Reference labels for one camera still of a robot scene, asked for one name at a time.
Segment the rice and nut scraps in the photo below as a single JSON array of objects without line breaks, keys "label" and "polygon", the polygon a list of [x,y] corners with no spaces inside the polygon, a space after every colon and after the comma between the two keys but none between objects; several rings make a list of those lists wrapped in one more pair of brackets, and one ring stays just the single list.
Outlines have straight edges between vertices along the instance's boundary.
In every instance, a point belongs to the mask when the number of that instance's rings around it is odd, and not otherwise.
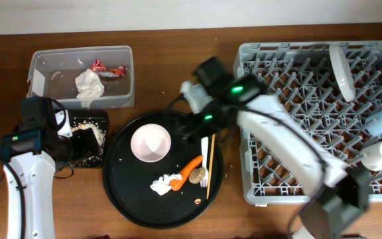
[{"label": "rice and nut scraps", "polygon": [[88,157],[80,162],[74,164],[75,167],[78,168],[98,168],[101,167],[103,163],[103,155],[105,151],[105,140],[107,135],[107,130],[103,129],[105,120],[101,123],[96,120],[83,120],[79,122],[75,122],[72,126],[72,131],[77,131],[79,129],[88,129],[91,128],[94,132],[95,138],[99,144],[99,153],[92,157]]}]

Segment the white napkin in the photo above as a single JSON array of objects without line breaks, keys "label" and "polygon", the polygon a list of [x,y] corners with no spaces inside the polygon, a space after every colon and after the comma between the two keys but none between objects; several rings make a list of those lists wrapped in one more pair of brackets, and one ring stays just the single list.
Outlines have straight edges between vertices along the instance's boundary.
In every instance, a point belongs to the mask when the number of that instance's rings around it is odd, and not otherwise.
[{"label": "white napkin", "polygon": [[80,99],[81,106],[90,109],[92,98],[98,98],[104,93],[104,85],[101,83],[98,74],[90,69],[82,72],[75,78],[76,88],[78,90],[77,99]]}]

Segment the pink bowl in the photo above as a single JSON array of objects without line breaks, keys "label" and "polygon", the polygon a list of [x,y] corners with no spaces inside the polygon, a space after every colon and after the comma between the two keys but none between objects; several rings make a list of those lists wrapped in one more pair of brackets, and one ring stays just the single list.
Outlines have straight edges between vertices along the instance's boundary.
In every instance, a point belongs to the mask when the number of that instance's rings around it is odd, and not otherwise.
[{"label": "pink bowl", "polygon": [[155,123],[139,127],[132,135],[131,150],[139,160],[154,163],[163,159],[171,148],[169,132]]}]

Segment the orange carrot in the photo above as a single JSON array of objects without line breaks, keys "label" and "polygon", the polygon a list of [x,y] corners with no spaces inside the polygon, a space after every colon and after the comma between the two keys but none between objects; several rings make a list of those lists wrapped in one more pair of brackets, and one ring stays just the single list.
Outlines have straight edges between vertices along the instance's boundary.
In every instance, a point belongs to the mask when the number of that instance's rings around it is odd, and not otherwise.
[{"label": "orange carrot", "polygon": [[181,172],[179,172],[179,175],[182,178],[171,180],[170,186],[172,187],[173,191],[179,191],[181,189],[181,187],[186,182],[190,173],[202,162],[202,159],[203,159],[203,156],[199,155],[196,158],[194,158],[193,160],[191,160],[191,162],[189,162],[189,164],[187,164],[187,166],[185,166],[181,170]]}]

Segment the red snack wrapper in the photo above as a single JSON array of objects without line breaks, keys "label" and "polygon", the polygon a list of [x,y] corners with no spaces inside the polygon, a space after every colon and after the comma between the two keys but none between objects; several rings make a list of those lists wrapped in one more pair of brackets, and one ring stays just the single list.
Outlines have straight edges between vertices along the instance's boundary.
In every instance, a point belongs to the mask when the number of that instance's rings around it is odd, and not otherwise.
[{"label": "red snack wrapper", "polygon": [[90,70],[100,76],[109,78],[126,76],[127,74],[124,66],[119,66],[116,69],[108,69],[105,64],[100,62],[98,59],[90,66]]}]

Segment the grey plate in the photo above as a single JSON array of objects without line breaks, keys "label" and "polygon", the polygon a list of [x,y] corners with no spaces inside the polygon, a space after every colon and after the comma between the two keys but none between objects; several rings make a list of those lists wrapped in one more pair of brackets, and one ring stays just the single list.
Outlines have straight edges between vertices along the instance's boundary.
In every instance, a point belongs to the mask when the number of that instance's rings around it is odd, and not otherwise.
[{"label": "grey plate", "polygon": [[347,58],[338,44],[329,46],[330,61],[336,82],[346,102],[355,99],[355,86]]}]

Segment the white cup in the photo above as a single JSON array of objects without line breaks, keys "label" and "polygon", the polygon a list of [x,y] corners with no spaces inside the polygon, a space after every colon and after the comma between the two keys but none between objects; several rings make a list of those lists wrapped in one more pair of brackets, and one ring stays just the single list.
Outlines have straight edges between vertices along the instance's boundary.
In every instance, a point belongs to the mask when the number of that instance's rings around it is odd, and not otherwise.
[{"label": "white cup", "polygon": [[382,170],[382,142],[364,147],[361,154],[364,155],[361,162],[367,169],[371,171]]}]

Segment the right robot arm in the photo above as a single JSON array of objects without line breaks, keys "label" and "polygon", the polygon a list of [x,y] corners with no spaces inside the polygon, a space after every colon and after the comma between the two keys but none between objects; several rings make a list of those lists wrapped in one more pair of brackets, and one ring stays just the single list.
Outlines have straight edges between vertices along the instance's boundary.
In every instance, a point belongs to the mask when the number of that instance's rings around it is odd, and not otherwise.
[{"label": "right robot arm", "polygon": [[211,57],[193,72],[197,82],[185,81],[180,96],[192,110],[177,134],[195,143],[238,126],[259,139],[293,175],[308,196],[295,216],[299,231],[289,238],[339,238],[369,209],[371,173],[350,167],[308,135],[288,114],[266,83],[255,75],[239,78]]}]

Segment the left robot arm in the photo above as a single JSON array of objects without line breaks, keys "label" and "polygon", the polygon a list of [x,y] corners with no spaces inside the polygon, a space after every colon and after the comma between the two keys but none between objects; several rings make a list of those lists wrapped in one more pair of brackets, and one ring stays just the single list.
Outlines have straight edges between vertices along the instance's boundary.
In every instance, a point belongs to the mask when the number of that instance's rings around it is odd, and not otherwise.
[{"label": "left robot arm", "polygon": [[72,130],[68,110],[35,96],[21,102],[21,123],[0,142],[8,186],[8,238],[54,238],[52,186],[65,167],[99,153],[92,129]]}]

